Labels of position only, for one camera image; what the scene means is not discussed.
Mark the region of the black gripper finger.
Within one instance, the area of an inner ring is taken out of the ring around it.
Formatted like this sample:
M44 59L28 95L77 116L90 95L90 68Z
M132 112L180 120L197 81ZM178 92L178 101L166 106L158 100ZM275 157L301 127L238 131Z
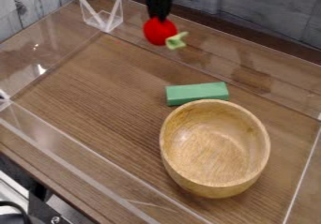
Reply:
M171 0L159 0L158 18L163 22L171 12Z
M146 0L150 17L156 17L159 12L159 0Z

